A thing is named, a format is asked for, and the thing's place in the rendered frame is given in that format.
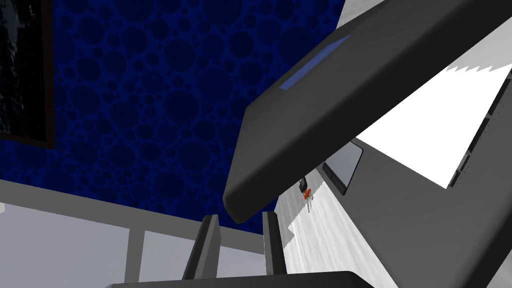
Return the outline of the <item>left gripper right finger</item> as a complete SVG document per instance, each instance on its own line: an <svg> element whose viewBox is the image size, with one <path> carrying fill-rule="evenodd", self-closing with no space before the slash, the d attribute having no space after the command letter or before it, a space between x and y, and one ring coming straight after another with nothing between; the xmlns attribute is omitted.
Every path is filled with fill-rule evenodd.
<svg viewBox="0 0 512 288"><path fill-rule="evenodd" d="M266 274L285 275L287 267L277 214L274 211L263 211L262 224Z"/></svg>

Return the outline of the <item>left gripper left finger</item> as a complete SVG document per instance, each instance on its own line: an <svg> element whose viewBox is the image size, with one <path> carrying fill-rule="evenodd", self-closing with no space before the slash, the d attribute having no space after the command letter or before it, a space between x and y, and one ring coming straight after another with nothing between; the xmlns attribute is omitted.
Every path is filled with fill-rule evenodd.
<svg viewBox="0 0 512 288"><path fill-rule="evenodd" d="M218 215L206 215L200 225L182 279L216 278L220 247L221 231Z"/></svg>

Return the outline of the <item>dark grey panel with pad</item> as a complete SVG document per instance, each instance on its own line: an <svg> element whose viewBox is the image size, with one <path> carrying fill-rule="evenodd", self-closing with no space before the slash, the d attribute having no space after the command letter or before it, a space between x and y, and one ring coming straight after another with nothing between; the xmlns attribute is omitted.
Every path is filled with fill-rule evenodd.
<svg viewBox="0 0 512 288"><path fill-rule="evenodd" d="M487 288L512 250L512 71L443 188L355 139L339 203L398 288Z"/></svg>

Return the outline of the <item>dark grey slab, blue strip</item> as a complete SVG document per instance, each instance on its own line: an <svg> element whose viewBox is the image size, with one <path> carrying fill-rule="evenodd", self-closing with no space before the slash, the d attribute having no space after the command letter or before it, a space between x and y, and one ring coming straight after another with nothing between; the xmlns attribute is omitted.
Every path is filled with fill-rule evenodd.
<svg viewBox="0 0 512 288"><path fill-rule="evenodd" d="M223 193L235 223L283 191L512 18L512 0L384 0L286 90L245 110Z"/></svg>

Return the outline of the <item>dark framed wall picture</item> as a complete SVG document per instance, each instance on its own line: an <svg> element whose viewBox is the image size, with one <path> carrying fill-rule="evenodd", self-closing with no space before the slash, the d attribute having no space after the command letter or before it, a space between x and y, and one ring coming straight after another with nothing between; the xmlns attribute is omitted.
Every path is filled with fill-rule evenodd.
<svg viewBox="0 0 512 288"><path fill-rule="evenodd" d="M0 139L56 146L52 0L0 0Z"/></svg>

